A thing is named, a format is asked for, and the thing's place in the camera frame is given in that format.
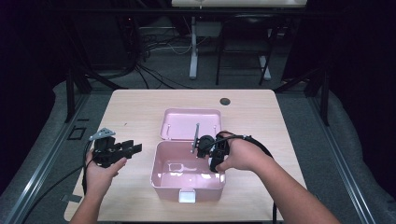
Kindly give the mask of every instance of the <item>open lid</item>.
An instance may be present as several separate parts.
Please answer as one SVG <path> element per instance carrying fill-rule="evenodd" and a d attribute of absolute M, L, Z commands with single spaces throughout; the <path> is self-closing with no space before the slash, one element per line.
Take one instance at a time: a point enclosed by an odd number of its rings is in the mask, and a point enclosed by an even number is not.
<path fill-rule="evenodd" d="M 221 131 L 221 114 L 216 109 L 169 108 L 163 116 L 161 138 L 164 140 L 191 140 L 199 126 L 198 138 Z"/>

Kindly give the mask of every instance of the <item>wrist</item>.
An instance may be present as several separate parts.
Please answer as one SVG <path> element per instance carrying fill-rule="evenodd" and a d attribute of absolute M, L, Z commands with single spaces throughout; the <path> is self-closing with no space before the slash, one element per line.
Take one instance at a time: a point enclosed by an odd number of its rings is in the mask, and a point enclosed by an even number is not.
<path fill-rule="evenodd" d="M 97 194 L 90 194 L 87 192 L 84 196 L 84 201 L 87 201 L 87 203 L 102 203 L 104 197 L 105 196 L 99 196 Z"/>
<path fill-rule="evenodd" d="M 262 155 L 257 156 L 255 160 L 251 163 L 250 170 L 256 175 L 262 175 L 263 172 L 266 172 L 268 170 L 267 168 L 271 166 L 272 162 L 274 162 L 274 160 L 271 157 L 262 153 Z"/>

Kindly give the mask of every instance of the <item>table leg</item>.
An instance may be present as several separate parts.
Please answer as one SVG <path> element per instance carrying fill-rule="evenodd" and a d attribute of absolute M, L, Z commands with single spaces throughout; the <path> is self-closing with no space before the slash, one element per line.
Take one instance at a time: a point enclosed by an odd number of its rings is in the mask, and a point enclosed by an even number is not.
<path fill-rule="evenodd" d="M 196 34 L 195 17 L 191 19 L 191 65 L 190 65 L 190 79 L 197 78 L 198 67 L 198 49 L 197 49 L 197 34 Z"/>

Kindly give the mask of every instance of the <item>dark background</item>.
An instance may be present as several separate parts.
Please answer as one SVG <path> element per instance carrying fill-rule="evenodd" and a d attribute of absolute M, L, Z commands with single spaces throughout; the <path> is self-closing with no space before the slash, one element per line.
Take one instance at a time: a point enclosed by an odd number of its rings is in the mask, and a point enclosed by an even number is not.
<path fill-rule="evenodd" d="M 117 27 L 119 23 L 101 22 L 105 25 L 97 27 L 97 35 L 85 35 L 79 42 L 70 43 L 67 36 L 61 35 L 63 27 L 40 12 L 42 4 L 47 2 L 1 3 L 0 89 L 5 125 L 0 135 L 6 152 L 0 167 L 1 192 L 40 134 L 54 104 L 52 88 L 65 81 L 72 60 L 92 67 L 106 63 L 107 68 L 120 69 L 134 66 L 136 57 L 137 49 L 125 43 Z M 148 6 L 169 5 L 148 1 Z M 350 6 L 357 8 L 357 19 L 347 25 L 348 32 L 344 34 L 345 43 L 341 48 L 334 49 L 332 43 L 344 25 L 342 22 L 301 21 L 283 78 L 302 76 L 323 65 L 328 55 L 334 56 L 329 69 L 331 90 L 343 103 L 358 132 L 364 161 L 376 181 L 396 197 L 396 92 L 393 88 L 396 85 L 396 19 L 393 17 L 396 4 L 392 1 L 310 0 L 307 10 L 343 10 Z M 74 29 L 74 35 L 81 35 L 83 28 L 76 19 L 67 18 L 66 25 Z M 140 22 L 149 19 L 139 18 Z M 107 46 L 119 52 L 117 57 L 111 57 L 110 63 L 106 62 L 108 59 L 92 57 L 94 52 L 89 50 L 94 49 L 95 43 L 103 46 L 95 42 L 100 41 L 102 35 L 106 35 Z M 77 55 L 73 45 L 82 46 L 88 53 Z"/>

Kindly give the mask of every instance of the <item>gray carpet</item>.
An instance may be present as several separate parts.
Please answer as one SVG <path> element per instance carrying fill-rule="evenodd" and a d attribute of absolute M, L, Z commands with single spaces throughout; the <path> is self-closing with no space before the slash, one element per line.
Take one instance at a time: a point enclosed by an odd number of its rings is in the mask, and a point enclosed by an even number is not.
<path fill-rule="evenodd" d="M 220 85 L 215 85 L 216 54 L 214 40 L 204 40 L 199 48 L 198 77 L 189 79 L 191 52 L 176 54 L 172 49 L 152 51 L 150 57 L 142 65 L 159 72 L 156 78 L 168 83 L 176 89 L 191 87 L 195 89 L 270 89 L 280 86 L 281 75 L 289 50 L 289 42 L 278 41 L 276 52 L 269 68 L 273 76 L 271 81 L 258 85 L 259 76 L 222 76 Z M 185 49 L 174 49 L 179 52 Z M 158 79 L 143 73 L 151 89 L 168 89 Z M 115 83 L 130 89 L 145 89 L 143 78 L 136 71 L 125 77 L 111 79 Z M 86 139 L 99 128 L 100 120 L 106 109 L 111 91 L 103 84 L 91 80 L 94 91 L 87 103 L 78 113 L 77 128 L 85 129 L 82 140 L 64 140 L 61 151 L 56 157 L 47 178 L 37 197 L 62 176 L 81 165 L 82 150 Z M 315 109 L 309 104 L 298 86 L 289 93 L 277 95 L 290 138 L 298 161 L 301 165 L 308 190 L 317 195 L 343 223 L 361 223 L 356 209 L 348 195 L 345 184 L 340 177 L 333 161 L 329 143 L 323 133 L 320 122 L 316 119 Z M 13 181 L 0 198 L 0 223 L 6 222 L 13 207 L 18 202 L 24 188 L 34 174 L 35 168 L 42 158 L 52 149 L 53 142 L 64 126 L 66 116 L 65 85 L 60 84 L 54 89 L 57 95 L 55 107 L 42 133 L 33 146 L 25 163 L 15 175 Z M 377 223 L 396 223 L 396 210 L 392 207 L 392 199 L 373 180 L 370 171 L 361 161 L 361 146 L 353 125 L 334 95 L 329 105 L 329 120 L 332 132 L 343 151 L 351 172 L 355 176 L 362 194 Z M 70 194 L 76 184 L 78 173 L 71 175 L 53 189 L 33 210 L 26 223 L 65 223 L 64 209 L 66 203 L 60 199 Z"/>

